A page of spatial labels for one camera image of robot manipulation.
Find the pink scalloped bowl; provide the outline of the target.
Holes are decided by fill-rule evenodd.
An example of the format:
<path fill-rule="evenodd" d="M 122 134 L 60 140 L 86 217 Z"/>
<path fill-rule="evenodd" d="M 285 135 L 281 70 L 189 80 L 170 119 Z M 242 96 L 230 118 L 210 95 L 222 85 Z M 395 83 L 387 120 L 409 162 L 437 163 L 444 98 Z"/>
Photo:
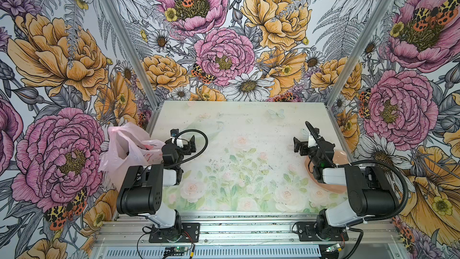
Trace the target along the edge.
<path fill-rule="evenodd" d="M 349 160 L 345 151 L 338 150 L 334 152 L 333 163 L 338 165 L 348 165 Z M 313 164 L 310 163 L 310 159 L 307 158 L 304 162 L 307 174 L 314 184 L 317 186 L 337 194 L 343 194 L 347 192 L 346 175 L 344 168 L 333 169 L 332 171 L 326 170 L 325 183 L 319 182 L 315 179 L 313 174 Z"/>

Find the pink plastic bag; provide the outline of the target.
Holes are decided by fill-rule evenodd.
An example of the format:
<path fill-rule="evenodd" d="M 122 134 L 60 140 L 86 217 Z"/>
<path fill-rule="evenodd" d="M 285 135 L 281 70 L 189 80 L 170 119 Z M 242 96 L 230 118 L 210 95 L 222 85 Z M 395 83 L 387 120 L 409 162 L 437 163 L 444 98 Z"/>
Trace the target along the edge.
<path fill-rule="evenodd" d="M 129 167 L 147 167 L 161 162 L 165 143 L 151 139 L 148 132 L 132 122 L 120 127 L 110 127 L 108 134 L 108 150 L 102 154 L 99 171 L 109 176 L 118 191 Z"/>

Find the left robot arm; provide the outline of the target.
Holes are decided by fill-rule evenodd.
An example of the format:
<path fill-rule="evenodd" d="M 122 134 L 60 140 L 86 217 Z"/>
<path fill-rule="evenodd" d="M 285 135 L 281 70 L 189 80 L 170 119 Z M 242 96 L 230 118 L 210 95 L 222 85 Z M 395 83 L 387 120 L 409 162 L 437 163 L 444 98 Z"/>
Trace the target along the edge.
<path fill-rule="evenodd" d="M 200 224 L 183 223 L 179 211 L 162 202 L 165 187 L 183 179 L 184 157 L 196 152 L 195 137 L 182 139 L 178 129 L 162 147 L 162 163 L 128 168 L 116 202 L 119 214 L 148 220 L 149 243 L 197 243 Z"/>

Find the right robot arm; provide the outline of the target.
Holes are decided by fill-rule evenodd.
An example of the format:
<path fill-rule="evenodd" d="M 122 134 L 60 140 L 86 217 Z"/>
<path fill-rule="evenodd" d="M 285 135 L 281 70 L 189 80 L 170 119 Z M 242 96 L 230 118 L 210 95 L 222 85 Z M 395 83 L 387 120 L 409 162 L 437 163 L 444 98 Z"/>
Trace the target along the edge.
<path fill-rule="evenodd" d="M 308 139 L 295 138 L 294 152 L 309 158 L 307 169 L 318 183 L 346 187 L 347 200 L 321 210 L 315 223 L 298 223 L 301 241 L 346 240 L 347 228 L 392 218 L 404 209 L 408 189 L 404 187 L 403 198 L 398 199 L 384 173 L 388 169 L 397 175 L 397 169 L 381 161 L 336 164 L 335 144 L 320 136 L 319 129 L 310 123 L 306 126 Z"/>

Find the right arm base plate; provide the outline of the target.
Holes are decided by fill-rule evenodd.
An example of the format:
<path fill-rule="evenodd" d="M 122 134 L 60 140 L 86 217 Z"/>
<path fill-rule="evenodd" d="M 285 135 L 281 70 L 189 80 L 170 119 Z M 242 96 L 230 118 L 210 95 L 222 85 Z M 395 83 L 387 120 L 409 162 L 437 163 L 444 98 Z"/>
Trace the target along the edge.
<path fill-rule="evenodd" d="M 292 226 L 292 231 L 297 234 L 300 242 L 346 242 L 349 240 L 345 229 L 326 226 L 318 227 L 316 222 L 297 222 Z"/>

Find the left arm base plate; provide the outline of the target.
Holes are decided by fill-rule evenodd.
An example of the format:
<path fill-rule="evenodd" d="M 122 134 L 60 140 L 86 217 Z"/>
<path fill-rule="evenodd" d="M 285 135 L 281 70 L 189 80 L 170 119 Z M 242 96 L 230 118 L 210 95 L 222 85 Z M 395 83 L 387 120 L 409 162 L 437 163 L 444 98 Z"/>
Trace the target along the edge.
<path fill-rule="evenodd" d="M 167 229 L 154 230 L 150 233 L 149 243 L 198 243 L 200 238 L 199 223 L 182 223 Z"/>

